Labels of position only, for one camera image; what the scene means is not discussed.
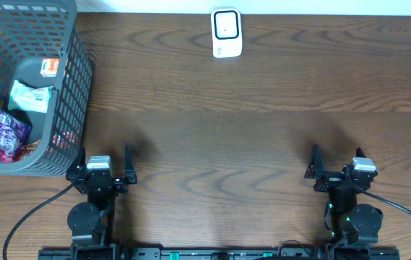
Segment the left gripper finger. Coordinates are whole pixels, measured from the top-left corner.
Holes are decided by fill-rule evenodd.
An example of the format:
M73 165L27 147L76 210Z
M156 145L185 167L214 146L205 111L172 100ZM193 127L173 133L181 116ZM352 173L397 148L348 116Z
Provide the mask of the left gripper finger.
M135 176L135 169L131 160L130 149L128 146L125 146L124 150L124 174L126 177Z
M77 153L74 162L70 165L71 170L78 170L79 168L84 168L86 166L86 152L85 147L81 146Z

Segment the orange juice carton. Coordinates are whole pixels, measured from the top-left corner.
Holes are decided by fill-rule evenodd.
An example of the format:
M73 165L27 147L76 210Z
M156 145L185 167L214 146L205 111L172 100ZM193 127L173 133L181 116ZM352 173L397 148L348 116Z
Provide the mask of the orange juice carton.
M40 74L43 77L55 77L59 68L59 58L45 58L42 60Z

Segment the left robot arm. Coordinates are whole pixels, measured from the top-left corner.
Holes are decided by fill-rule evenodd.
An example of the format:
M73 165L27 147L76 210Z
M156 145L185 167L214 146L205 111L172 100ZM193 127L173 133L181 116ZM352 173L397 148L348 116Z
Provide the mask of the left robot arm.
M87 196L87 201L74 206L67 217L72 231L70 257L130 259L129 249L112 238L116 197L137 183L130 149L125 149L124 175L121 177L112 175L110 156L92 156L89 160L85 157L85 149L82 148L66 172L66 180Z

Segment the teal snack wrapper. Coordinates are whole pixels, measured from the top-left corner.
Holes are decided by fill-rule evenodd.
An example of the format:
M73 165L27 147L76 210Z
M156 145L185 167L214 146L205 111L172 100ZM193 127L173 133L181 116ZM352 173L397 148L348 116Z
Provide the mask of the teal snack wrapper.
M8 109L47 113L53 86L33 88L15 80L9 95Z

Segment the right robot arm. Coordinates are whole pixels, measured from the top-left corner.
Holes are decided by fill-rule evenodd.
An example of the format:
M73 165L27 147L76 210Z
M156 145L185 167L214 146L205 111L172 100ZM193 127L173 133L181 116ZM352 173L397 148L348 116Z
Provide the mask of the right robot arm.
M313 147L304 178L315 180L314 191L328 193L324 224L333 235L324 247L326 259L370 259L383 212L370 204L359 204L357 195L369 189L377 175L374 162L360 148L351 163L335 172L324 168L319 147Z

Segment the orange chocolate bar wrapper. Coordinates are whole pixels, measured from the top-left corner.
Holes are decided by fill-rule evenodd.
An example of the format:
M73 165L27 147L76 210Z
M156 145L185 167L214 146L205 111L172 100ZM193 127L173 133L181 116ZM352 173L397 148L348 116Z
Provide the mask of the orange chocolate bar wrapper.
M24 160L26 157L28 157L29 155L31 155L40 145L41 140L37 140L35 142L32 143L28 143L28 144L24 144L19 152L15 155L14 157L14 161L20 161L20 160Z

